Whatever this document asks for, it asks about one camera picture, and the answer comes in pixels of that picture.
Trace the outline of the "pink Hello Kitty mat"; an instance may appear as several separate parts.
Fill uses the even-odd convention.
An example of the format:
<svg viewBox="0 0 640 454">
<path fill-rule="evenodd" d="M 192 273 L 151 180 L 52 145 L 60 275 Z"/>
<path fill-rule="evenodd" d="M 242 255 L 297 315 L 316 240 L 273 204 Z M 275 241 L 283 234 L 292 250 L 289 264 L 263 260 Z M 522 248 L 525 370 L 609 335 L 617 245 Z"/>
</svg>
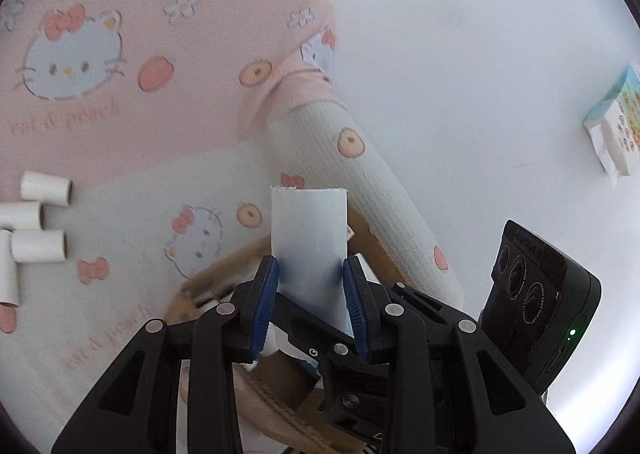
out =
<svg viewBox="0 0 640 454">
<path fill-rule="evenodd" d="M 271 189 L 343 188 L 399 270 L 461 306 L 431 229 L 336 88 L 329 0 L 4 0 L 1 199 L 66 178 L 60 263 L 18 268 L 1 403 L 50 448 L 181 283 L 270 230 Z"/>
</svg>

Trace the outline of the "white paper roll tube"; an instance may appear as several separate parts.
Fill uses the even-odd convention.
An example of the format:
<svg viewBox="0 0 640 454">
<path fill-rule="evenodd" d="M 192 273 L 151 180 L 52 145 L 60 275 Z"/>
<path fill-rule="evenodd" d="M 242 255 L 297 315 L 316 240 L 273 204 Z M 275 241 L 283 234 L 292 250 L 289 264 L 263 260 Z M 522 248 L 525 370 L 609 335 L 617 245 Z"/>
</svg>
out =
<svg viewBox="0 0 640 454">
<path fill-rule="evenodd" d="M 3 230 L 41 230 L 43 208 L 40 202 L 0 204 L 0 228 Z"/>
<path fill-rule="evenodd" d="M 18 286 L 17 265 L 11 252 L 12 233 L 0 231 L 0 303 L 20 307 L 20 286 Z"/>
<path fill-rule="evenodd" d="M 11 253 L 17 263 L 62 263 L 66 259 L 63 230 L 16 230 Z"/>
<path fill-rule="evenodd" d="M 20 193 L 24 201 L 69 207 L 72 188 L 73 182 L 68 178 L 26 170 L 21 179 Z"/>
<path fill-rule="evenodd" d="M 271 254 L 284 296 L 334 329 L 352 333 L 342 280 L 346 190 L 273 188 Z"/>
</svg>

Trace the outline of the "brown cardboard box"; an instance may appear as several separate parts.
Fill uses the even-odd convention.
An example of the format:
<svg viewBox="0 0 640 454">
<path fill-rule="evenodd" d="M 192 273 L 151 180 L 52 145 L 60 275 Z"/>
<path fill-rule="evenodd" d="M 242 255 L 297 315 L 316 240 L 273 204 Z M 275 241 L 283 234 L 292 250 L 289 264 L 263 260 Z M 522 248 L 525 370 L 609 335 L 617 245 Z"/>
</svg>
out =
<svg viewBox="0 0 640 454">
<path fill-rule="evenodd" d="M 347 222 L 355 235 L 351 253 L 372 261 L 372 270 L 388 285 L 404 274 L 374 234 L 357 206 L 348 204 Z M 199 317 L 210 300 L 230 295 L 254 278 L 262 256 L 271 252 L 265 235 L 198 273 L 190 273 L 166 312 L 170 324 Z M 363 453 L 364 443 L 327 424 L 321 417 L 320 391 L 303 364 L 284 353 L 263 356 L 253 368 L 235 367 L 234 389 L 240 415 L 265 436 L 305 453 Z"/>
</svg>

